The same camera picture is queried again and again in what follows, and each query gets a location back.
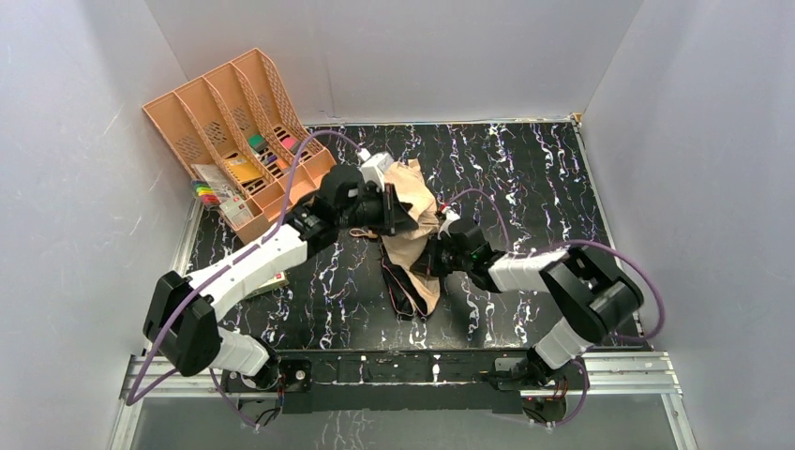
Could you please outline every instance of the table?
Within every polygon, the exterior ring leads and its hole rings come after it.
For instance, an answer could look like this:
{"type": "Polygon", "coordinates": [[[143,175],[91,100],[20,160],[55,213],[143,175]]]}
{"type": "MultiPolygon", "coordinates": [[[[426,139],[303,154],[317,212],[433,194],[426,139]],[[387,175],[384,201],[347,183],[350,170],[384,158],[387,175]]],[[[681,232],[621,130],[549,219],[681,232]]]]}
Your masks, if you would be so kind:
{"type": "MultiPolygon", "coordinates": [[[[578,131],[571,122],[335,127],[371,153],[418,158],[439,202],[481,188],[501,209],[513,250],[567,239],[608,244],[578,131]]],[[[320,141],[340,163],[356,163],[342,140],[320,141]]],[[[474,217],[495,248],[503,247],[496,213],[471,196],[457,206],[474,217]]],[[[202,213],[190,259],[198,269],[242,246],[214,212],[202,213]]],[[[561,313],[539,292],[482,292],[461,275],[448,277],[426,320],[397,317],[380,272],[377,243],[341,232],[336,245],[287,271],[290,285],[237,304],[222,326],[259,336],[277,350],[493,349],[533,345],[561,313]]],[[[623,334],[637,335],[634,323],[623,334]]],[[[604,346],[621,345],[608,339],[604,346]]]]}

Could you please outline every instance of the tan fabric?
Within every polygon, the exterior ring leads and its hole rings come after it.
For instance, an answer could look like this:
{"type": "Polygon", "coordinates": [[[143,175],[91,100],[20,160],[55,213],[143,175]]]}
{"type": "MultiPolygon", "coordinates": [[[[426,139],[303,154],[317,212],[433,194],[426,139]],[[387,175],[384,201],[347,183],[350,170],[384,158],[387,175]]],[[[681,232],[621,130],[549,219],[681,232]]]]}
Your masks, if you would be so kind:
{"type": "MultiPolygon", "coordinates": [[[[417,221],[419,228],[413,232],[401,233],[397,236],[383,236],[383,246],[392,263],[399,265],[409,275],[412,285],[427,304],[427,313],[433,312],[439,303],[440,284],[436,277],[417,276],[412,273],[411,266],[420,257],[428,236],[439,231],[439,220],[436,219],[436,198],[425,186],[425,177],[420,171],[420,163],[410,159],[408,164],[394,162],[384,174],[384,182],[395,185],[397,198],[404,203],[411,203],[409,215],[417,221]]],[[[417,305],[412,301],[414,311],[417,305]]]]}

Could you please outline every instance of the cloth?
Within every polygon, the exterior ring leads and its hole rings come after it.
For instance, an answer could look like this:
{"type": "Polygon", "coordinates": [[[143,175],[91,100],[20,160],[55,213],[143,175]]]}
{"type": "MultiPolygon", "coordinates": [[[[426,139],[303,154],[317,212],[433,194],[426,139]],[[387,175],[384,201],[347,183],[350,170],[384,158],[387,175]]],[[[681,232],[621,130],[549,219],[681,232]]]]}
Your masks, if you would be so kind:
{"type": "Polygon", "coordinates": [[[382,237],[383,248],[388,256],[388,259],[385,258],[385,262],[382,263],[383,270],[389,271],[391,266],[399,267],[404,273],[396,274],[396,271],[392,270],[392,278],[398,282],[408,278],[412,284],[411,287],[413,287],[412,290],[403,285],[402,292],[393,292],[394,290],[390,287],[390,293],[405,294],[415,313],[428,315],[439,303],[441,292],[439,279],[416,275],[412,273],[411,266],[425,249],[428,237],[439,231],[439,220],[436,218],[436,198],[425,186],[425,177],[423,177],[420,163],[416,159],[410,159],[408,164],[392,163],[383,176],[385,183],[395,185],[397,198],[402,203],[412,204],[409,216],[419,225],[419,228],[413,232],[382,237]]]}

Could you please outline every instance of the gray floor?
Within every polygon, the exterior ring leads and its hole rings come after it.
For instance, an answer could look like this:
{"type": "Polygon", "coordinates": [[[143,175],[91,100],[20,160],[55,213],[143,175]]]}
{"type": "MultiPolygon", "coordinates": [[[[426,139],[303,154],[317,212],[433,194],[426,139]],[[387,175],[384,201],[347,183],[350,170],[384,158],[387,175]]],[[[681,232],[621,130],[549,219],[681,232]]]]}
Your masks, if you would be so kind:
{"type": "MultiPolygon", "coordinates": [[[[570,396],[569,401],[576,401],[570,396]]],[[[658,395],[592,396],[549,432],[486,411],[318,412],[279,417],[255,434],[217,398],[150,398],[133,449],[675,449],[658,395]]]]}

